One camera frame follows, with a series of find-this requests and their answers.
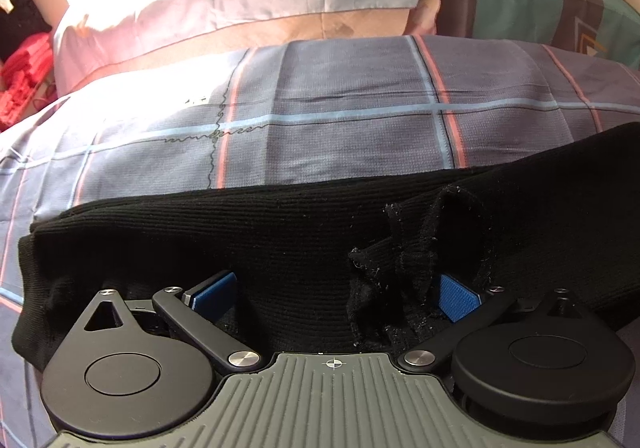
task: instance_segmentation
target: plaid bedsheet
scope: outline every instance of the plaid bedsheet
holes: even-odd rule
[[[0,444],[53,434],[10,344],[34,219],[108,197],[491,165],[638,120],[626,66],[438,36],[295,42],[89,84],[0,134]]]

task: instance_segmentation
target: gray ridged plate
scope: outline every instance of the gray ridged plate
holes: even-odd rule
[[[281,354],[229,377],[198,417],[130,442],[61,433],[51,448],[540,448],[466,417],[432,376],[397,370],[386,354]],[[615,448],[605,433],[566,448]]]

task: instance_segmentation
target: black round pad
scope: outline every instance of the black round pad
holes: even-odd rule
[[[571,368],[587,357],[582,345],[562,336],[526,336],[514,341],[509,352],[519,362],[539,368]]]
[[[451,369],[460,390],[486,409],[553,426],[614,409],[635,363],[628,347],[604,327],[544,317],[471,333],[456,346]]]
[[[158,381],[160,366],[142,354],[122,352],[94,362],[84,375],[92,389],[107,396],[130,396]]]
[[[195,347],[120,329],[71,338],[47,365],[42,402],[57,428],[97,439],[146,437],[190,419],[211,395],[213,370]]]

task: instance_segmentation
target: black lever arm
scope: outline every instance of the black lever arm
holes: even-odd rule
[[[167,287],[151,299],[156,313],[181,340],[202,351],[220,374],[252,372],[264,365],[256,352],[176,298],[181,292],[179,287]]]
[[[454,325],[418,344],[398,358],[398,365],[414,374],[436,371],[448,361],[458,342],[468,334],[490,326],[516,301],[510,291],[496,294],[486,303],[458,320]]]

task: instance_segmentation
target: blue pad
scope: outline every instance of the blue pad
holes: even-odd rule
[[[447,275],[440,276],[440,301],[438,305],[452,322],[457,322],[465,317],[480,307],[481,303],[478,293],[474,293]]]
[[[214,275],[188,293],[186,304],[203,318],[216,322],[236,303],[238,279],[235,273],[226,273],[223,277]]]

